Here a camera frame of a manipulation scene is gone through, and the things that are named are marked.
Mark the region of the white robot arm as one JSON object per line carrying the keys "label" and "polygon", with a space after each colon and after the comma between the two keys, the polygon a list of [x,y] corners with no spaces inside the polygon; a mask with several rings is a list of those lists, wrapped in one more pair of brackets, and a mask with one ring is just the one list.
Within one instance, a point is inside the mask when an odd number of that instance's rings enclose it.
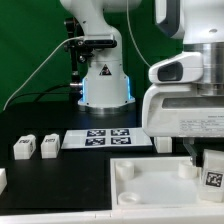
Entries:
{"label": "white robot arm", "polygon": [[[81,108],[121,110],[134,102],[123,71],[122,37],[105,12],[128,11],[141,0],[60,0],[81,25],[74,41],[88,64]],[[224,137],[224,0],[155,0],[156,24],[183,41],[183,51],[151,66],[142,105],[142,128],[155,139],[180,137],[196,166],[213,165],[224,153],[198,154],[196,138]]]}

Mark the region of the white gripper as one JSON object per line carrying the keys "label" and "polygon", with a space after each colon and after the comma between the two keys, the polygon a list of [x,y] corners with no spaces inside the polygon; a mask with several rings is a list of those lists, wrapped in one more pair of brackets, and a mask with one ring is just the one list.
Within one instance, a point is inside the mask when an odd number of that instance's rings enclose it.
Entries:
{"label": "white gripper", "polygon": [[153,84],[143,98],[142,128],[150,137],[183,137],[197,165],[191,137],[224,137],[224,96],[200,96],[194,84]]}

